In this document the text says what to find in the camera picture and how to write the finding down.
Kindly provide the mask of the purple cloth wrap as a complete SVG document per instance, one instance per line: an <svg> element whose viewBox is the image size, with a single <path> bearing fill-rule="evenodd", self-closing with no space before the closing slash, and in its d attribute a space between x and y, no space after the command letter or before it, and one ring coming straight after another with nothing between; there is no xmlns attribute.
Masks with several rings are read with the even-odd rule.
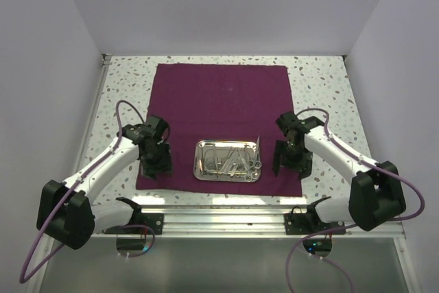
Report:
<svg viewBox="0 0 439 293"><path fill-rule="evenodd" d="M136 189L169 189L206 194L301 196L298 173L272 171L276 125L293 108L287 68L258 65L159 64L148 115L167 121L173 170L155 180L138 176ZM205 139L260 141L261 177L255 183L198 180L195 145Z"/></svg>

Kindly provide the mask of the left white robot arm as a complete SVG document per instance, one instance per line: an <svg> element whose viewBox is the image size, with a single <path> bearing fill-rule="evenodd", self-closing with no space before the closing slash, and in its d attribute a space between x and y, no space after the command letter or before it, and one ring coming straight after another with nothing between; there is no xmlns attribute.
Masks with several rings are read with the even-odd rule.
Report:
<svg viewBox="0 0 439 293"><path fill-rule="evenodd" d="M36 228L77 250L92 234L121 227L135 233L147 224L136 202L118 197L110 204L94 201L126 167L140 162L142 176L156 179L172 171L167 142L170 125L151 116L142 124L126 125L112 144L78 173L61 183L49 181L42 190Z"/></svg>

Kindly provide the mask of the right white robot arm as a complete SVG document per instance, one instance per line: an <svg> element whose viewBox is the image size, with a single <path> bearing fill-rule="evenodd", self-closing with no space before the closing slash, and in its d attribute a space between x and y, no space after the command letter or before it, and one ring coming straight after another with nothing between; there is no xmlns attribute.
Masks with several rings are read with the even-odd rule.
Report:
<svg viewBox="0 0 439 293"><path fill-rule="evenodd" d="M321 233L352 222L371 231L405 212L405 197L393 163L378 163L352 149L314 116L299 119L287 112L276 120L276 125L285 138L275 145L274 174L285 167L299 178L307 178L312 172L313 156L319 156L350 185L347 198L327 196L308 204L304 213L292 212L289 220L294 226L304 232Z"/></svg>

